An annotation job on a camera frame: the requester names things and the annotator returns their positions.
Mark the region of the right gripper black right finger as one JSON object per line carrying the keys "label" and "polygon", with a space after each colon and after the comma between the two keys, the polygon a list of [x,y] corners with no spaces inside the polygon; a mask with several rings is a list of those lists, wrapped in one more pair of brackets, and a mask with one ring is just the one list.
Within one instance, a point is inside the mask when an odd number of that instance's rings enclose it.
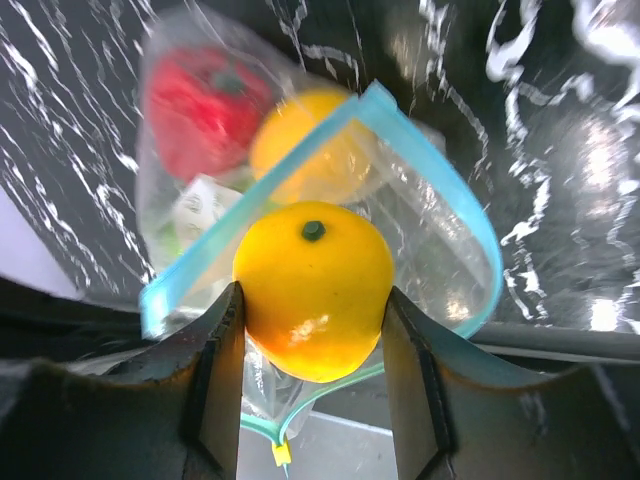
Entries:
{"label": "right gripper black right finger", "polygon": [[639,369],[545,375],[509,363],[393,289],[382,330],[402,479],[635,479]]}

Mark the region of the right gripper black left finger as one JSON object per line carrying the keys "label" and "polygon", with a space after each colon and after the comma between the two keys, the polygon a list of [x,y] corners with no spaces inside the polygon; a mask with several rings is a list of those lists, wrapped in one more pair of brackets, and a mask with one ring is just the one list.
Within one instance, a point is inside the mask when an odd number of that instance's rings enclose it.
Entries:
{"label": "right gripper black left finger", "polygon": [[5,479],[232,479],[245,351],[241,287],[102,375],[1,365]]}

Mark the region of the yellow fake lemon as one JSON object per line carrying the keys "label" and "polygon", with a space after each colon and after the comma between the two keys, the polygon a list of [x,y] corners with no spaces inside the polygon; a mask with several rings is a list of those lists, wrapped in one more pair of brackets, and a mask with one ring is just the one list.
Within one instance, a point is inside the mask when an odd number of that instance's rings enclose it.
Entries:
{"label": "yellow fake lemon", "polygon": [[233,278],[247,333],[265,357],[291,376],[330,383],[376,347],[394,265],[371,222],[311,201],[256,221],[236,251]]}

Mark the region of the clear zip top bag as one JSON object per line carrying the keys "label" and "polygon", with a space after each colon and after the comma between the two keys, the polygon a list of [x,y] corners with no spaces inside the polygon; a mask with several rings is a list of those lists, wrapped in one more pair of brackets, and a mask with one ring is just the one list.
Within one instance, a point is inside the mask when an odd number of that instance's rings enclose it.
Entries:
{"label": "clear zip top bag", "polygon": [[143,41],[136,216],[155,269],[141,330],[165,338],[236,285],[244,428],[291,461],[320,397],[379,375],[393,289],[461,337],[501,293],[494,229],[442,137],[379,83],[306,73],[193,3]]}

